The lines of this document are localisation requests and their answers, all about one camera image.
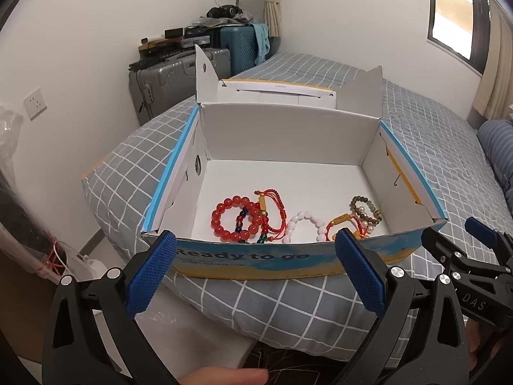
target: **white bead bracelet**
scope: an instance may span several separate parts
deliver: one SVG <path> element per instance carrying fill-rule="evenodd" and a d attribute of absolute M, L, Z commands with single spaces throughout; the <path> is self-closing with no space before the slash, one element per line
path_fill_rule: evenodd
<path fill-rule="evenodd" d="M 311 211 L 300 211 L 287 223 L 287 228 L 285 229 L 285 237 L 282 239 L 282 243 L 289 244 L 291 242 L 290 238 L 292 236 L 292 232 L 294 232 L 298 221 L 302 219 L 310 220 L 317 227 L 317 242 L 326 241 L 326 224 L 324 221 L 320 218 L 315 218 L 312 216 Z"/>

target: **clothing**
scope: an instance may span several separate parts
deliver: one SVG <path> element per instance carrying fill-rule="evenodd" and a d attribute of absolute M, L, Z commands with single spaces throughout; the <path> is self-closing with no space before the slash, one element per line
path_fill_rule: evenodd
<path fill-rule="evenodd" d="M 258 54 L 255 59 L 255 65 L 260 65 L 265 61 L 265 55 L 271 50 L 271 44 L 269 43 L 269 28 L 263 23 L 253 23 L 252 26 L 255 28 L 256 42 L 258 44 Z"/>

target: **blue box trim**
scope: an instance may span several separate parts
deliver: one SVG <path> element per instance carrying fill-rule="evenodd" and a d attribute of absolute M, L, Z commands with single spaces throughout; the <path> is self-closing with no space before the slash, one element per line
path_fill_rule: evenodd
<path fill-rule="evenodd" d="M 426 178 L 422 173 L 420 172 L 419 167 L 416 165 L 414 160 L 411 158 L 411 156 L 408 154 L 404 146 L 401 144 L 401 142 L 397 139 L 397 137 L 394 136 L 392 131 L 388 128 L 386 124 L 383 122 L 380 122 L 381 128 L 385 130 L 385 132 L 388 134 L 388 136 L 395 142 L 396 146 L 399 148 L 403 156 L 406 158 L 408 163 L 410 164 L 411 168 L 415 171 L 417 176 L 419 177 L 419 180 L 422 182 L 422 185 L 424 185 L 424 188 L 426 189 L 427 193 L 431 197 L 435 207 L 437 207 L 437 211 L 440 213 L 443 218 L 448 219 L 447 214 L 445 213 L 444 209 L 442 208 L 440 202 L 438 201 L 437 196 L 435 195 L 433 189 L 429 186 L 429 184 L 426 181 Z"/>
<path fill-rule="evenodd" d="M 194 123 L 194 120 L 196 119 L 198 112 L 199 105 L 196 104 L 191 112 L 191 115 L 189 116 L 189 119 L 187 120 L 187 123 L 185 123 L 185 127 L 181 132 L 181 135 L 178 138 L 175 147 L 173 148 L 173 152 L 171 152 L 171 155 L 169 156 L 166 168 L 164 169 L 162 177 L 158 182 L 155 194 L 153 194 L 153 198 L 151 199 L 150 206 L 148 207 L 146 216 L 144 218 L 143 231 L 148 231 L 150 227 L 153 225 L 153 221 L 155 220 L 155 215 L 158 209 L 158 204 L 160 204 L 162 195 L 164 194 L 164 189 L 166 188 L 166 185 L 169 181 L 169 177 L 171 176 L 171 172 L 173 171 L 173 168 L 176 164 L 178 155 L 180 154 L 181 149 L 184 146 L 185 140 L 189 132 L 192 130 L 192 124 Z"/>

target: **wall socket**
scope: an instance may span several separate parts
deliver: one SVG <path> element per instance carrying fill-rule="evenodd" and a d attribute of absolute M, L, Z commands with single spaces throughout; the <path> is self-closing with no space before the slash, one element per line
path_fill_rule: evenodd
<path fill-rule="evenodd" d="M 41 88 L 36 89 L 32 94 L 25 98 L 23 104 L 25 105 L 27 114 L 31 120 L 34 120 L 34 118 L 47 107 Z"/>

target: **open cardboard box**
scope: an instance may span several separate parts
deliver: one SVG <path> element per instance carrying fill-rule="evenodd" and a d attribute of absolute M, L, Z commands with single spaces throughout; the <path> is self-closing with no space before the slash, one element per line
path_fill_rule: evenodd
<path fill-rule="evenodd" d="M 316 243 L 316 227 L 297 224 L 291 244 L 221 243 L 210 226 L 216 205 L 234 195 L 257 199 L 276 189 L 287 219 L 309 210 L 327 223 L 349 212 L 355 195 L 381 209 L 383 221 L 362 239 L 387 263 L 421 246 L 424 228 L 447 221 L 427 181 L 381 120 L 381 67 L 333 91 L 265 81 L 219 81 L 197 47 L 197 102 L 170 155 L 145 216 L 143 238 L 163 230 L 178 238 L 173 267 L 221 279 L 306 278 L 344 272 L 333 242 Z M 269 222 L 280 226 L 267 202 Z M 225 211 L 230 231 L 240 208 Z M 331 234 L 350 222 L 335 226 Z"/>

